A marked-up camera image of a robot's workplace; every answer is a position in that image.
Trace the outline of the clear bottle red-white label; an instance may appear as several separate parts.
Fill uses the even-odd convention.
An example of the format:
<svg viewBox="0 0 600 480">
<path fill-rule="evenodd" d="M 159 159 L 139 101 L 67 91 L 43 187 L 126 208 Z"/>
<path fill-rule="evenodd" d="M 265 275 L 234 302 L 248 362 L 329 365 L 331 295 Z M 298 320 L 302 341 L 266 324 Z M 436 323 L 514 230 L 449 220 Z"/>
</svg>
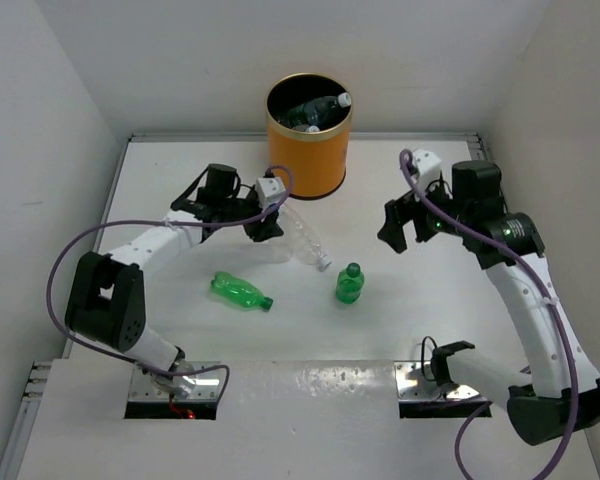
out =
<svg viewBox="0 0 600 480">
<path fill-rule="evenodd" d="M 320 128 L 316 125 L 300 124 L 292 127 L 294 131 L 301 133 L 319 133 Z"/>
</svg>

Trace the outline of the clear bottle white cap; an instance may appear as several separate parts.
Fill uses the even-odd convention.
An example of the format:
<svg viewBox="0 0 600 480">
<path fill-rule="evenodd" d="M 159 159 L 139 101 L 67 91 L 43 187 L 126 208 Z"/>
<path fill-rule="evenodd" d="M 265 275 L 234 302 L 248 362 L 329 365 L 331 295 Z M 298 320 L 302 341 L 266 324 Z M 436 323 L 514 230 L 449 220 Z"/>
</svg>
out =
<svg viewBox="0 0 600 480">
<path fill-rule="evenodd" d="M 282 205 L 278 220 L 284 231 L 284 238 L 292 247 L 294 257 L 298 261 L 321 272 L 331 266 L 332 259 L 318 235 L 293 208 Z"/>
</svg>

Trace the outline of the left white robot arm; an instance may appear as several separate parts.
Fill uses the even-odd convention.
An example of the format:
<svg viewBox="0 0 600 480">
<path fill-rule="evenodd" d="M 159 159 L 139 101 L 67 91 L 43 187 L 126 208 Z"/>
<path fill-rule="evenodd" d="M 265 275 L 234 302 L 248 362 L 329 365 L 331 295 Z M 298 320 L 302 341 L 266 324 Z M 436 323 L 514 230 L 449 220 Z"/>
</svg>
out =
<svg viewBox="0 0 600 480">
<path fill-rule="evenodd" d="M 163 389 L 175 392 L 197 376 L 183 350 L 146 320 L 145 283 L 216 231 L 243 228 L 264 242 L 283 234 L 278 210 L 289 194 L 290 171 L 273 166 L 244 187 L 238 171 L 210 164 L 172 202 L 159 221 L 140 221 L 144 232 L 105 253 L 88 252 L 77 263 L 64 324 L 79 343 L 140 367 Z"/>
</svg>

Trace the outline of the clear bottle blue cap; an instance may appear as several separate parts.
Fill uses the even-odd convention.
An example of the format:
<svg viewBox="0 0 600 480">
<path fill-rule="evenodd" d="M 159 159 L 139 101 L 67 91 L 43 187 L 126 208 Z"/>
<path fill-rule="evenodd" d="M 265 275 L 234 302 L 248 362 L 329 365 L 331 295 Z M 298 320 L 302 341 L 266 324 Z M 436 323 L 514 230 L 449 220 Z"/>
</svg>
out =
<svg viewBox="0 0 600 480">
<path fill-rule="evenodd" d="M 294 256 L 294 247 L 285 237 L 269 239 L 259 245 L 261 258 L 268 264 L 283 264 Z"/>
</svg>

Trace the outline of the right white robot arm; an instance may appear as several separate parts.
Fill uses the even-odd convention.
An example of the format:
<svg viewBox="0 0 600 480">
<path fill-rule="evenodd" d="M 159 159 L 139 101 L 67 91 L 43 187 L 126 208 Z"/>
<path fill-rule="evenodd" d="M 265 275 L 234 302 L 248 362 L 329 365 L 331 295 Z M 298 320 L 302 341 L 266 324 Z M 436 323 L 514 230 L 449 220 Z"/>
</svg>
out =
<svg viewBox="0 0 600 480">
<path fill-rule="evenodd" d="M 499 167 L 453 164 L 405 150 L 400 168 L 411 189 L 385 206 L 379 240 L 402 253 L 412 223 L 424 243 L 439 233 L 461 239 L 498 291 L 526 355 L 529 373 L 499 365 L 467 341 L 434 349 L 425 378 L 441 390 L 467 385 L 504 409 L 518 436 L 535 446 L 600 422 L 600 373 L 571 328 L 550 277 L 540 234 L 524 213 L 508 211 Z"/>
</svg>

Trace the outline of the small green bottle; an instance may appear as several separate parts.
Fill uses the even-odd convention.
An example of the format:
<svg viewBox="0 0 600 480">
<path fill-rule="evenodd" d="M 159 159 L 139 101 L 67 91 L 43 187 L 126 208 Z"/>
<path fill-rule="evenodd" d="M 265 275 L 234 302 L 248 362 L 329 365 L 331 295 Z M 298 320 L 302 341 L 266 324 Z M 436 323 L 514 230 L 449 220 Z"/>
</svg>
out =
<svg viewBox="0 0 600 480">
<path fill-rule="evenodd" d="M 335 296 L 344 304 L 353 304 L 360 295 L 365 283 L 365 277 L 358 263 L 349 263 L 337 277 Z"/>
</svg>

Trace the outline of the clear bottle green label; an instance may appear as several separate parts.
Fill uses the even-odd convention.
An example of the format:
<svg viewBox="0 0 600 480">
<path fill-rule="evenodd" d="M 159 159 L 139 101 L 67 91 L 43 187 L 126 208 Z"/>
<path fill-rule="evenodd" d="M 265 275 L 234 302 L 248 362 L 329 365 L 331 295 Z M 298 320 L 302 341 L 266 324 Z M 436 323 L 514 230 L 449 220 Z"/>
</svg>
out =
<svg viewBox="0 0 600 480">
<path fill-rule="evenodd" d="M 291 108 L 284 117 L 284 122 L 290 127 L 309 125 L 320 127 L 338 121 L 338 118 L 352 105 L 349 93 L 323 96 L 309 100 Z"/>
</svg>

